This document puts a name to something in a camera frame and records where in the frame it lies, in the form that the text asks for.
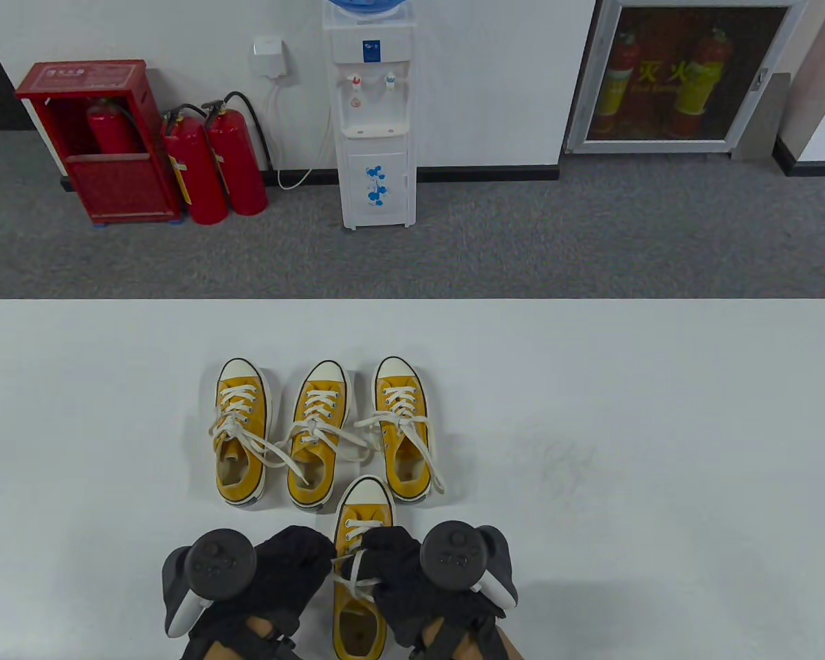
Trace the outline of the person's left hand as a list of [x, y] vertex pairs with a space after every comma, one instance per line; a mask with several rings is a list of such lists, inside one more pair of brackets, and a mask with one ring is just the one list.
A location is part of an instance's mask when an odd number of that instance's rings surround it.
[[330, 538], [289, 526], [255, 546], [256, 570], [238, 595], [205, 610], [183, 659], [296, 659], [292, 635], [333, 570]]

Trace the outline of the person's right hand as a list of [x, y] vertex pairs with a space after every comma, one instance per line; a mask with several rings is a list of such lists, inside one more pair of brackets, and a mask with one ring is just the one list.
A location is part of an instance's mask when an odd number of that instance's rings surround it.
[[425, 629], [443, 619], [473, 633], [494, 626], [503, 610], [479, 592], [452, 592], [431, 582], [421, 566], [421, 542], [400, 526], [379, 527], [362, 535], [357, 573], [375, 580], [372, 596], [399, 646], [422, 647]]

